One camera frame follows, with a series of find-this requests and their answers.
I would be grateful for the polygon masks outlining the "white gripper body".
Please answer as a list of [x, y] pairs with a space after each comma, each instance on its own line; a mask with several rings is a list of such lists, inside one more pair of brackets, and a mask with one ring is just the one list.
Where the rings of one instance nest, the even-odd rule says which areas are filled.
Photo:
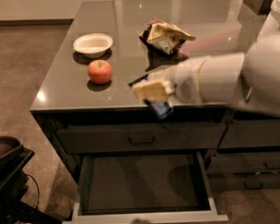
[[175, 88], [174, 95], [181, 102], [192, 105], [202, 102], [199, 94], [199, 75], [205, 61], [205, 57], [194, 57], [170, 69], [170, 80]]

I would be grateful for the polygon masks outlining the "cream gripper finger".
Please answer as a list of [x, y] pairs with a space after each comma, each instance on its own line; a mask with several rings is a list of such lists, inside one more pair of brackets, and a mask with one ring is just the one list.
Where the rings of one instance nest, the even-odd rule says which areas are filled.
[[158, 71], [133, 84], [131, 90], [139, 100], [166, 102], [175, 91], [174, 85], [168, 71]]

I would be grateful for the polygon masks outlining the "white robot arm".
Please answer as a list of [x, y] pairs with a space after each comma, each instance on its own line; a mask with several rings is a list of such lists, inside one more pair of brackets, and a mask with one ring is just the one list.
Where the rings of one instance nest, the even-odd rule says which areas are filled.
[[245, 53], [192, 57], [151, 71], [131, 86], [139, 100], [226, 105], [237, 111], [280, 116], [280, 32]]

